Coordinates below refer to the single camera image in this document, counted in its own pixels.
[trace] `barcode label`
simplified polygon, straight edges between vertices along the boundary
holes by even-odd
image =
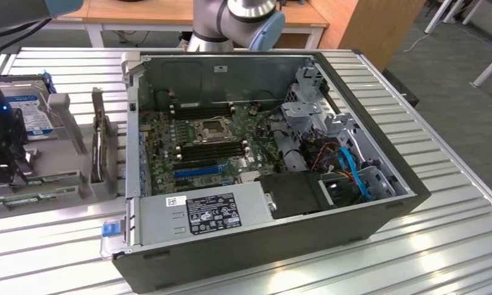
[[[187,196],[185,195],[179,195],[177,197],[165,198],[165,206],[167,207],[180,206],[180,205],[185,205],[185,204],[187,204]]]
[[[50,126],[38,126],[38,127],[25,128],[26,131],[46,130],[46,129],[52,129],[52,127]]]

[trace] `silver metal table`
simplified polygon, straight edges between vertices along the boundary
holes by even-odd
[[[2,74],[52,73],[57,91],[71,93],[80,124],[92,118],[89,91],[107,91],[105,109],[120,127],[120,171],[127,118],[120,56],[128,50],[24,48],[0,57]],[[491,190],[367,59],[347,50],[324,55],[432,191],[431,198],[364,241],[153,294],[492,294]],[[340,100],[336,103],[343,109]],[[0,294],[131,293],[99,254],[101,224],[123,213],[124,200],[117,198],[0,219]]]

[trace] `blue pcie slot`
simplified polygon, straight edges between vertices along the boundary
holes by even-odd
[[[205,167],[199,168],[193,170],[183,170],[183,171],[175,171],[173,177],[181,178],[181,177],[193,177],[193,176],[203,176],[209,174],[219,174],[223,171],[223,167],[215,166],[215,167]]]

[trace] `blue cable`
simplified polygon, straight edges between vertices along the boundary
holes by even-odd
[[[345,147],[340,147],[339,148],[339,151],[343,152],[344,157],[347,157],[348,165],[351,166],[351,171],[352,171],[353,179],[357,182],[357,186],[359,186],[359,190],[361,191],[361,194],[365,196],[365,198],[368,200],[373,200],[373,197],[369,194],[369,192],[367,190],[367,187],[364,186],[364,183],[361,182],[361,179],[359,178],[357,168],[355,166],[355,162],[353,162],[353,159],[352,159],[351,152],[348,152],[348,149]]]
[[[345,170],[347,169],[347,165],[344,163],[344,160],[341,157],[339,157],[339,164],[341,164],[341,169]]]

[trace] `wooden desk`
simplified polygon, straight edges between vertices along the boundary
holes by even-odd
[[[309,0],[329,21],[319,48],[359,49],[381,71],[425,0]]]
[[[283,13],[287,25],[279,47],[293,44],[295,48],[316,49],[328,21],[307,2],[304,5],[289,2]],[[101,31],[105,30],[192,31],[193,0],[84,0],[84,7],[58,20],[48,28],[87,30],[92,46],[104,47]]]
[[[71,20],[71,21],[79,21],[81,22],[83,20],[85,20],[85,18],[88,17],[88,13],[89,13],[89,4],[91,4],[91,0],[84,0],[84,5],[81,5],[81,9],[67,14],[63,15],[61,17],[57,17],[57,20]]]

